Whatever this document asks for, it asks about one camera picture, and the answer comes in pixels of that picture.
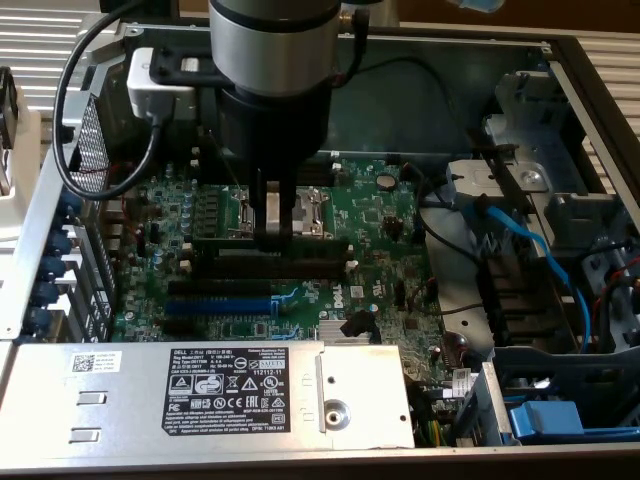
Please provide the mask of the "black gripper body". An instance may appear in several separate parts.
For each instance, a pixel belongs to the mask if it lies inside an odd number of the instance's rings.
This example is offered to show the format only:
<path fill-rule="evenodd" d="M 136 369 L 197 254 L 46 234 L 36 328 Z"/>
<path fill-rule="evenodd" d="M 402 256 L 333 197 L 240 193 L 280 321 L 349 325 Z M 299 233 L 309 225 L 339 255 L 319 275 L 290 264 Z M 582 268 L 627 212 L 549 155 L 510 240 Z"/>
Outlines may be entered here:
<path fill-rule="evenodd" d="M 220 133 L 236 156 L 279 171 L 316 154 L 327 138 L 332 87 L 267 97 L 239 89 L 219 92 Z"/>

